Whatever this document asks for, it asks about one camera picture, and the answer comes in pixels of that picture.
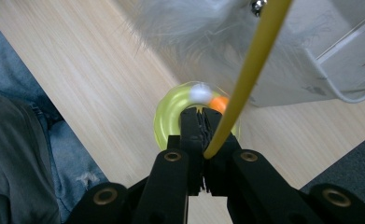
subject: fluffy white feather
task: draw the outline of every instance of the fluffy white feather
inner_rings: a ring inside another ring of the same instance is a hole
[[[172,48],[179,60],[204,53],[227,62],[243,58],[257,18],[250,0],[138,0],[134,29],[154,49]]]

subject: person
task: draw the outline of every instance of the person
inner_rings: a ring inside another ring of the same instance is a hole
[[[64,223],[106,181],[0,32],[0,223]]]

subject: white ball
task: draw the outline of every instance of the white ball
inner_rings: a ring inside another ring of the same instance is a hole
[[[194,104],[207,105],[212,100],[211,88],[204,83],[198,83],[190,89],[190,100]]]

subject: yellow handle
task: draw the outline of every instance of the yellow handle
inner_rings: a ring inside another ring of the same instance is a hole
[[[220,120],[212,141],[204,152],[206,159],[209,160],[218,153],[229,136],[234,122],[240,116],[277,38],[284,18],[287,16],[291,1],[271,0],[263,9],[258,29],[249,47],[249,52],[246,55],[232,98],[223,118]]]

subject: wooden table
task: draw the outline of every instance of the wooden table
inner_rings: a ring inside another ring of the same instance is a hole
[[[2,33],[109,180],[126,187],[149,174],[159,152],[152,122],[160,99],[181,82],[213,78],[179,74],[139,47],[126,21],[132,5],[0,0]],[[242,147],[264,154],[295,188],[365,140],[365,102],[248,106],[241,121]],[[230,222],[224,203],[204,193],[190,199],[190,223]]]

